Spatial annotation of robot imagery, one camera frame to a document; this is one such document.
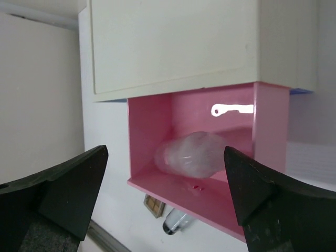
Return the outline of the purple bottom drawer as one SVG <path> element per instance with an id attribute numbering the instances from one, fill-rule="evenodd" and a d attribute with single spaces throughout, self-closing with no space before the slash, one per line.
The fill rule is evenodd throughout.
<path id="1" fill-rule="evenodd" d="M 297 89 L 291 89 L 289 91 L 290 95 L 302 95 L 302 94 L 310 94 L 310 93 L 313 93 L 313 91 L 309 91 L 309 90 L 306 90 L 306 89 L 300 89 L 300 88 L 297 88 Z M 126 103 L 127 102 L 127 98 L 125 99 L 114 99 L 114 100 L 107 100 L 107 101 L 103 101 L 103 102 L 113 102 L 113 103 Z"/>

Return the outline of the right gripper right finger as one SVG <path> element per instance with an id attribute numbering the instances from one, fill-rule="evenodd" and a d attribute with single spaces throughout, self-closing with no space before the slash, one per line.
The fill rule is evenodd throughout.
<path id="1" fill-rule="evenodd" d="M 227 146 L 225 171 L 249 251 L 335 251 L 335 192 Z"/>

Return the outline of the pink drawer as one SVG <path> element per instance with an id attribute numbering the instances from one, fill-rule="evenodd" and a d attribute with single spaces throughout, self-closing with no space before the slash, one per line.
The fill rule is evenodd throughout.
<path id="1" fill-rule="evenodd" d="M 130 98 L 129 184 L 243 240 L 224 149 L 283 172 L 289 95 L 286 87 L 254 82 Z"/>

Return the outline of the clear bottle black cap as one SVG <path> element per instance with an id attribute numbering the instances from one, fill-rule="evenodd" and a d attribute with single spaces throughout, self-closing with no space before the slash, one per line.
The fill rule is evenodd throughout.
<path id="1" fill-rule="evenodd" d="M 195 221 L 193 216 L 174 208 L 168 213 L 162 227 L 167 235 L 174 235 L 189 227 L 193 221 Z"/>

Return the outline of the clear ribbed plastic bottle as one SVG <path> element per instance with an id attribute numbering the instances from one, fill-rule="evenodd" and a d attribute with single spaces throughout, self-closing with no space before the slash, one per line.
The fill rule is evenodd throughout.
<path id="1" fill-rule="evenodd" d="M 155 165 L 164 173 L 205 179 L 225 169 L 226 141 L 219 135 L 194 132 L 163 143 L 155 153 Z"/>

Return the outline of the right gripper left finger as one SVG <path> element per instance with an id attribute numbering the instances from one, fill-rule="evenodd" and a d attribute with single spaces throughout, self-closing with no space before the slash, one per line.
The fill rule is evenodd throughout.
<path id="1" fill-rule="evenodd" d="M 77 251 L 108 161 L 99 145 L 64 163 L 1 184 L 1 251 Z"/>

